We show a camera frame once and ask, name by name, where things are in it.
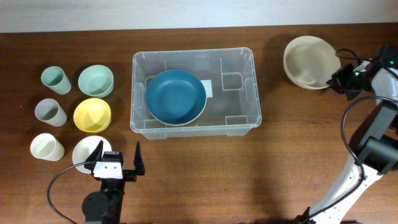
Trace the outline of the white plastic bowl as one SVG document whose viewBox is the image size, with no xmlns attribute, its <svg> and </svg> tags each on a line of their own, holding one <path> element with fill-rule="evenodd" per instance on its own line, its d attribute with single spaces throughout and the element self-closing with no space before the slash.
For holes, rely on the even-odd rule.
<svg viewBox="0 0 398 224">
<path fill-rule="evenodd" d="M 73 164 L 85 162 L 88 156 L 96 149 L 100 141 L 103 141 L 103 153 L 105 151 L 112 151 L 112 147 L 107 139 L 101 136 L 88 136 L 75 146 L 72 154 Z"/>
</svg>

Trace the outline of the green plastic cup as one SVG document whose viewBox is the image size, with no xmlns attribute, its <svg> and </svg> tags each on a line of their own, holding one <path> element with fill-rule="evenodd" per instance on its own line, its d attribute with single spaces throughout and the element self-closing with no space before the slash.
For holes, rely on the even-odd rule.
<svg viewBox="0 0 398 224">
<path fill-rule="evenodd" d="M 45 86 L 59 95 L 66 95 L 72 89 L 72 84 L 65 72 L 58 66 L 46 68 L 42 72 L 40 79 Z"/>
</svg>

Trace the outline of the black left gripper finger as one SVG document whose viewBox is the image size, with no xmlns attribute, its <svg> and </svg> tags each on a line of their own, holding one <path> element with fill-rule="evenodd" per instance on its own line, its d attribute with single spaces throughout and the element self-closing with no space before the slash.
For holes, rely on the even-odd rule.
<svg viewBox="0 0 398 224">
<path fill-rule="evenodd" d="M 87 157 L 86 162 L 97 162 L 102 158 L 103 140 L 100 140 L 95 150 Z"/>
<path fill-rule="evenodd" d="M 141 155 L 141 145 L 138 141 L 136 144 L 136 150 L 134 155 L 134 167 L 136 175 L 145 175 L 146 169 Z"/>
</svg>

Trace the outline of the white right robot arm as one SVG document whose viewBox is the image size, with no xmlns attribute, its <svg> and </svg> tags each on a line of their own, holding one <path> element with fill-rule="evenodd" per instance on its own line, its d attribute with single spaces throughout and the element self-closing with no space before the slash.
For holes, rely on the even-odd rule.
<svg viewBox="0 0 398 224">
<path fill-rule="evenodd" d="M 397 140 L 386 135 L 397 131 L 397 47 L 386 44 L 373 58 L 352 56 L 358 63 L 339 68 L 327 85 L 344 94 L 351 104 L 341 120 L 341 138 L 349 157 L 336 182 L 314 206 L 294 223 L 344 223 L 344 216 L 364 191 L 390 171 L 397 170 Z M 352 135 L 346 138 L 348 113 L 358 103 L 376 100 L 376 107 Z"/>
</svg>

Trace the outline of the white plastic cup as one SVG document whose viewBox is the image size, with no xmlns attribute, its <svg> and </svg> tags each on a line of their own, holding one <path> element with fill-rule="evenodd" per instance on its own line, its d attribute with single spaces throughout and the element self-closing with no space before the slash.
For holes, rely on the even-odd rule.
<svg viewBox="0 0 398 224">
<path fill-rule="evenodd" d="M 32 140 L 30 153 L 37 159 L 59 161 L 64 156 L 65 149 L 53 135 L 43 133 Z"/>
</svg>

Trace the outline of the green plastic bowl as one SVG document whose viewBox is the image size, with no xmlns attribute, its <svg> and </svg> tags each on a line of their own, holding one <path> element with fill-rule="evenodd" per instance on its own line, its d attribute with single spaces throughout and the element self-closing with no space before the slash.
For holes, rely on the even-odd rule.
<svg viewBox="0 0 398 224">
<path fill-rule="evenodd" d="M 114 75 L 104 65 L 92 65 L 80 73 L 78 87 L 88 96 L 104 98 L 114 89 Z"/>
</svg>

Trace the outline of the yellow plastic bowl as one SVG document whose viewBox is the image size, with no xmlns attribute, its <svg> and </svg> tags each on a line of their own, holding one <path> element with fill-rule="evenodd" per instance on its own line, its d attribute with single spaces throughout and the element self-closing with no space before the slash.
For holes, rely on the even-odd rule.
<svg viewBox="0 0 398 224">
<path fill-rule="evenodd" d="M 99 133 L 111 122 L 111 108 L 100 98 L 89 98 L 82 101 L 73 113 L 73 122 L 81 131 Z"/>
</svg>

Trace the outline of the grey plastic cup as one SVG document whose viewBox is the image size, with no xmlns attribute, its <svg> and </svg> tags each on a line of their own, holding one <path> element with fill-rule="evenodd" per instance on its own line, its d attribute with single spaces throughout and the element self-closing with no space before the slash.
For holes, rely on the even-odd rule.
<svg viewBox="0 0 398 224">
<path fill-rule="evenodd" d="M 37 119 L 51 126 L 60 127 L 67 122 L 67 114 L 59 103 L 51 98 L 40 101 L 34 113 Z"/>
</svg>

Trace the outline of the beige plate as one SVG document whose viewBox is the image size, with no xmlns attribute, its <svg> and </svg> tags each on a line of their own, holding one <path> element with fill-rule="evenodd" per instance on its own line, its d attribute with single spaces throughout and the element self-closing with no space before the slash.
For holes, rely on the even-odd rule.
<svg viewBox="0 0 398 224">
<path fill-rule="evenodd" d="M 170 126 L 183 126 L 196 120 L 204 111 L 205 95 L 163 93 L 151 96 L 148 108 L 152 116 Z"/>
<path fill-rule="evenodd" d="M 328 87 L 326 83 L 341 68 L 336 50 L 325 40 L 305 35 L 288 43 L 283 66 L 287 77 L 296 85 L 309 90 Z"/>
</svg>

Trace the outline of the blue plate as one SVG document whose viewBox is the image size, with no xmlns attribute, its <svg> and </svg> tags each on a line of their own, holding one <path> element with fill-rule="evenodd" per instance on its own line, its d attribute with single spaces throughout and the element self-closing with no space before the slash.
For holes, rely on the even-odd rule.
<svg viewBox="0 0 398 224">
<path fill-rule="evenodd" d="M 146 103 L 155 119 L 170 126 L 182 126 L 202 114 L 207 95 L 194 74 L 167 70 L 155 76 L 147 86 Z"/>
</svg>

